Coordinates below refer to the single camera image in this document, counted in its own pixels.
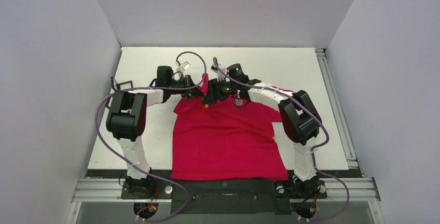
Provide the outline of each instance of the black bracket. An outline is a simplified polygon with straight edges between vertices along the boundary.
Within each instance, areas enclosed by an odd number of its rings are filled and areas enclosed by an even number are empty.
[[[171,199],[172,192],[166,191],[167,186],[173,185],[151,176],[145,179],[127,177],[122,187],[121,199]]]
[[[116,81],[116,79],[112,76],[110,77],[110,86],[112,87],[113,91],[116,92],[118,90],[121,90],[121,86],[126,85],[126,84],[130,84],[129,88],[133,88],[133,81],[132,80],[128,80],[128,81],[124,81],[122,83],[118,83]],[[107,109],[110,109],[110,98],[105,102],[105,107]]]
[[[306,91],[300,90],[292,93],[292,97],[309,110],[321,121],[315,106]],[[306,145],[307,140],[317,137],[319,125],[307,113],[298,114],[301,108],[289,99],[282,100],[278,104],[281,120],[283,121],[284,132],[295,143]]]

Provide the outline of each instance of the black motor joint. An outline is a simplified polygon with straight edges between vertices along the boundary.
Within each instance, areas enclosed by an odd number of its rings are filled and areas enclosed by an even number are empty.
[[[156,182],[151,176],[142,179],[133,179],[128,176],[126,177],[125,182],[127,183],[130,192],[136,192],[142,197],[151,196],[156,189]]]
[[[319,180],[318,176],[305,181],[294,181],[295,190],[303,197],[317,194],[321,185],[324,185],[324,182]]]
[[[190,75],[181,76],[179,80],[175,80],[173,75],[174,72],[170,66],[157,67],[155,86],[163,88],[189,88],[195,86]],[[198,88],[188,90],[164,90],[163,103],[166,102],[173,94],[180,94],[183,98],[204,96],[204,94]]]
[[[232,79],[248,84],[255,85],[260,83],[260,80],[252,79],[249,80],[249,76],[243,72],[240,63],[236,63],[226,68],[227,74]],[[239,85],[232,81],[212,79],[209,81],[208,92],[203,99],[204,104],[215,104],[217,101],[225,101],[229,96],[234,98],[241,98],[245,100],[249,99],[248,94],[249,87]]]

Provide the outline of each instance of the glass panel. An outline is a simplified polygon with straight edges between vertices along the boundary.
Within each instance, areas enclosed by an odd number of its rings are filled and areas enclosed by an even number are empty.
[[[337,212],[343,202],[318,202],[316,217],[324,217]],[[171,203],[161,203],[158,213],[153,218],[160,218],[170,213]],[[141,221],[134,221],[133,203],[123,202],[85,202],[82,203],[79,211],[77,224],[139,224]],[[253,215],[176,215],[160,223],[182,224],[182,223],[297,223],[295,216],[274,215],[273,213],[259,213]],[[374,223],[368,202],[350,202],[349,207],[340,216],[331,220],[320,221],[320,224],[371,224]]]

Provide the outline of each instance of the screw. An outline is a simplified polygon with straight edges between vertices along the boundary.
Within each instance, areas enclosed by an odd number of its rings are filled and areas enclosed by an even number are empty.
[[[171,194],[171,192],[173,192],[173,187],[167,185],[165,187],[165,194]]]
[[[278,186],[277,186],[277,192],[278,192],[279,194],[284,193],[284,186],[283,186],[283,185],[278,185]]]
[[[326,190],[327,190],[327,189],[325,188],[324,185],[321,185],[321,186],[319,187],[319,192],[320,192],[320,193],[325,193]]]

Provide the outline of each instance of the aluminum frame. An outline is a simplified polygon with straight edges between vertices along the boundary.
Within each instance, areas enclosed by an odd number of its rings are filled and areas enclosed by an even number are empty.
[[[347,193],[343,185],[332,178],[322,178],[327,199],[320,201],[345,201]],[[350,201],[380,201],[373,178],[342,178],[350,191]],[[149,202],[151,199],[121,199],[122,186],[118,179],[84,178],[78,181],[72,202]],[[171,199],[154,199],[154,202],[171,202]]]
[[[328,69],[327,58],[325,57],[324,49],[315,49],[318,63],[321,68],[322,78],[324,79],[325,88],[327,90],[328,99],[333,110],[333,116],[335,117],[336,126],[341,137],[342,146],[345,152],[347,160],[355,161],[356,153],[354,152],[353,143],[351,141],[350,133],[348,131],[347,123],[342,112],[342,107],[339,102],[338,95],[335,91],[332,76]]]
[[[315,49],[322,77],[324,79],[328,98],[332,106],[339,135],[341,137],[347,164],[350,169],[359,168],[356,153],[348,131],[347,123],[342,112],[339,98],[336,94],[333,80],[328,69],[327,59],[324,49]],[[327,199],[320,201],[345,201],[347,194],[343,185],[332,178],[323,178],[327,189]],[[380,209],[380,196],[373,178],[342,178],[350,191],[350,201],[366,201],[370,207],[373,221],[375,224],[385,224],[385,220]],[[127,200],[121,199],[122,186],[118,179],[104,178],[82,178],[78,180],[72,203],[67,215],[66,224],[75,224],[82,202],[148,202],[150,199]],[[171,202],[171,199],[158,200],[154,202]]]

